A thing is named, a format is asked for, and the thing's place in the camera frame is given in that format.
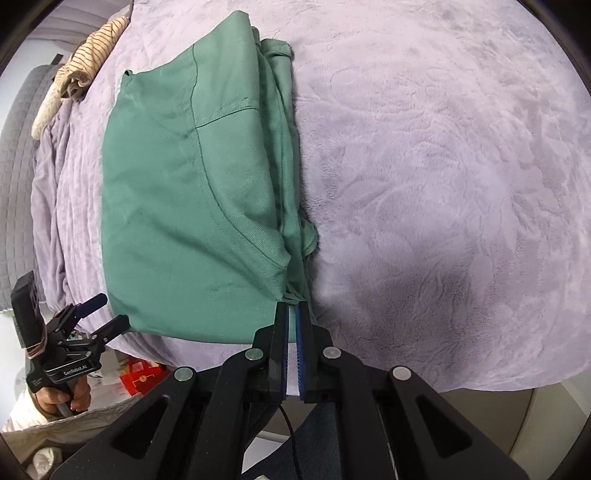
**jeans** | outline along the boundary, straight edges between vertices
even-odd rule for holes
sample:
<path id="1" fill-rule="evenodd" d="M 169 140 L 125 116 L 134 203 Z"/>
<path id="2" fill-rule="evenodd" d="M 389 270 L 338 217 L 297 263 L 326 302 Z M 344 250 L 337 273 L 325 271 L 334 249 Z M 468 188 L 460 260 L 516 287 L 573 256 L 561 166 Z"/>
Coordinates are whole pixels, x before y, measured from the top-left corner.
<path id="1" fill-rule="evenodd" d="M 316 405 L 295 431 L 295 439 L 297 457 L 305 480 L 342 479 L 333 403 Z M 290 438 L 267 458 L 249 468 L 242 474 L 241 480 L 254 480 L 261 475 L 265 475 L 269 480 L 297 480 L 291 453 L 292 441 Z"/>

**bed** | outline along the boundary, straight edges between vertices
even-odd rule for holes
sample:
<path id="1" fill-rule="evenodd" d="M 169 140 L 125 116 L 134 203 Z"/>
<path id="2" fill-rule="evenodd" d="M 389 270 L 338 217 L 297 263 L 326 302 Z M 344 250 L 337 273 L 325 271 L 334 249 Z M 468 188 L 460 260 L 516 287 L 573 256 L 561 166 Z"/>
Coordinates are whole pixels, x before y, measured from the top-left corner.
<path id="1" fill-rule="evenodd" d="M 236 9 L 294 50 L 303 208 L 320 235 L 313 308 L 335 343 L 439 391 L 588 368 L 591 99 L 515 0 L 136 2 L 86 99 L 62 106 L 35 155 L 48 305 L 106 290 L 100 149 L 123 72 L 172 60 Z M 114 346 L 198 369 L 244 347 L 142 333 Z"/>

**black cable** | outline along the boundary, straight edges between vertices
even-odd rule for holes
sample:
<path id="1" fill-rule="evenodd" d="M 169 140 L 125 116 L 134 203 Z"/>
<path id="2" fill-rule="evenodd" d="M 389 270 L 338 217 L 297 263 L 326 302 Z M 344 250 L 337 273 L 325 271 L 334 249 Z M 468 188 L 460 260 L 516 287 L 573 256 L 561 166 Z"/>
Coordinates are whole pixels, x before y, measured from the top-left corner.
<path id="1" fill-rule="evenodd" d="M 296 434 L 294 433 L 294 429 L 291 426 L 291 422 L 289 417 L 287 416 L 287 413 L 285 413 L 285 410 L 283 409 L 283 406 L 279 405 L 279 410 L 281 410 L 281 413 L 283 413 L 283 418 L 285 418 L 285 422 L 287 423 L 287 428 L 289 428 L 290 430 L 290 437 L 291 437 L 291 454 L 294 458 L 294 468 L 295 468 L 295 474 L 297 476 L 297 480 L 303 480 L 303 477 L 301 476 L 301 469 L 300 469 L 300 463 L 297 459 L 297 452 L 296 452 Z"/>

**beige striped fabric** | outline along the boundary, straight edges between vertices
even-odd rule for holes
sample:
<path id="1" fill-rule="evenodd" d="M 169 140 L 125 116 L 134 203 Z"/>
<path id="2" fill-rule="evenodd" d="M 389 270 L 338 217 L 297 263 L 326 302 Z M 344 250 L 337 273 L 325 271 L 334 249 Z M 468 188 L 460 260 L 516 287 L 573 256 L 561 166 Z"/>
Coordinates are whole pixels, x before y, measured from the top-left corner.
<path id="1" fill-rule="evenodd" d="M 128 15 L 115 18 L 91 33 L 57 71 L 33 121 L 31 136 L 35 140 L 41 138 L 41 132 L 60 109 L 62 99 L 81 100 L 129 24 L 132 7 L 133 2 L 129 5 Z"/>
<path id="2" fill-rule="evenodd" d="M 115 18 L 78 47 L 56 73 L 54 82 L 61 98 L 77 100 L 85 93 L 128 24 L 127 16 Z"/>

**green pants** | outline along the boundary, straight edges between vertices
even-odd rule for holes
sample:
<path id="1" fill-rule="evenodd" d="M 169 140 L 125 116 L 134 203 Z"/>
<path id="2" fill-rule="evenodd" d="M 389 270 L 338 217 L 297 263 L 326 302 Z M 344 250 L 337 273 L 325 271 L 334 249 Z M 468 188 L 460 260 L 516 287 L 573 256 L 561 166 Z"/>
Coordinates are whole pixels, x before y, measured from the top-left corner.
<path id="1" fill-rule="evenodd" d="M 234 12 L 170 63 L 127 71 L 103 144 L 102 251 L 135 330 L 249 343 L 310 300 L 291 49 Z"/>

